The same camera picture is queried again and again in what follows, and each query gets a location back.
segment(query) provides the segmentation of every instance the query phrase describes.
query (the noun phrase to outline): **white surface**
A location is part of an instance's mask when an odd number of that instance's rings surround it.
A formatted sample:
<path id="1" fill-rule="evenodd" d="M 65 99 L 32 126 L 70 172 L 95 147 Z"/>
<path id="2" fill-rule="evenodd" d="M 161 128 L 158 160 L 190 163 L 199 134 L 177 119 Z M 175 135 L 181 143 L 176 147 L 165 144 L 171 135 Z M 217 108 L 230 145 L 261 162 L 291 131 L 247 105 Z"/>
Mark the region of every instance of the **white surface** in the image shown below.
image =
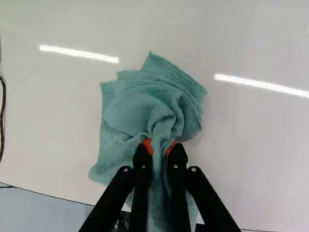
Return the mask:
<path id="1" fill-rule="evenodd" d="M 8 88 L 0 181 L 95 204 L 99 82 L 149 50 L 208 91 L 203 132 L 185 143 L 241 228 L 308 231 L 309 99 L 214 80 L 223 73 L 309 90 L 307 1 L 1 1 Z M 40 45 L 119 63 L 40 51 Z"/>

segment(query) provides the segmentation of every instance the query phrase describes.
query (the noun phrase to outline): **black cable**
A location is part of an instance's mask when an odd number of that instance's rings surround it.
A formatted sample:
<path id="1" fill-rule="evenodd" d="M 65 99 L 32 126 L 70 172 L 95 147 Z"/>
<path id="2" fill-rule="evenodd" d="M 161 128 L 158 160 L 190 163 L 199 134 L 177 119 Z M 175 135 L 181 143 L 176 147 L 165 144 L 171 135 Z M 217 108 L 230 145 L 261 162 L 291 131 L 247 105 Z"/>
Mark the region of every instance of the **black cable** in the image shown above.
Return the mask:
<path id="1" fill-rule="evenodd" d="M 249 230 L 249 229 L 241 229 L 242 231 L 252 231 L 252 232 L 278 232 L 278 231 L 255 231 L 255 230 Z"/>
<path id="2" fill-rule="evenodd" d="M 15 189 L 15 186 L 4 186 L 4 187 L 0 187 L 0 189 Z"/>
<path id="3" fill-rule="evenodd" d="M 5 104 L 6 104 L 6 85 L 5 85 L 4 79 L 2 78 L 1 74 L 0 74 L 0 81 L 2 84 L 2 106 L 1 106 L 1 113 L 0 113 L 0 133 L 1 133 L 0 162 L 1 162 L 3 152 L 4 152 L 3 116 L 4 116 L 4 110 L 5 110 Z"/>

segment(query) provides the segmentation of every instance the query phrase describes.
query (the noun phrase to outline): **floor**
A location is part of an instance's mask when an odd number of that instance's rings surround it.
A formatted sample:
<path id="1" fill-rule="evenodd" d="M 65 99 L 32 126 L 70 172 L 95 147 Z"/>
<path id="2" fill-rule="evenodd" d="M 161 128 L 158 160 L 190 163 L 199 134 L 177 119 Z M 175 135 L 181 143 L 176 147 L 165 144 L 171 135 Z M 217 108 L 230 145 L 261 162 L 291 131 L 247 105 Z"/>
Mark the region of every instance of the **floor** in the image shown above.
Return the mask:
<path id="1" fill-rule="evenodd" d="M 69 202 L 19 188 L 1 188 L 0 231 L 77 232 L 92 206 Z"/>

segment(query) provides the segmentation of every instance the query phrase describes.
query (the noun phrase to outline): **towel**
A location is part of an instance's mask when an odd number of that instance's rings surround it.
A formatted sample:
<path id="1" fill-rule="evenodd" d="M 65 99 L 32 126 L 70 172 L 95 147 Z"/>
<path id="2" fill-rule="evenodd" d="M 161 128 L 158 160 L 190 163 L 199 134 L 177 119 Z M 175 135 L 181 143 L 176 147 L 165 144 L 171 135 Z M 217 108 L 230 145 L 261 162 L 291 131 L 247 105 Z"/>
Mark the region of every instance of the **towel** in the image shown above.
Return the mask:
<path id="1" fill-rule="evenodd" d="M 171 231 L 170 189 L 166 150 L 174 142 L 192 139 L 201 130 L 205 89 L 168 60 L 149 53 L 142 68 L 120 71 L 117 81 L 101 83 L 102 122 L 98 161 L 89 178 L 108 185 L 117 170 L 133 167 L 139 143 L 150 138 L 153 180 L 149 189 L 148 231 Z M 127 204 L 132 204 L 133 194 Z M 195 231 L 197 206 L 187 194 L 190 223 Z"/>

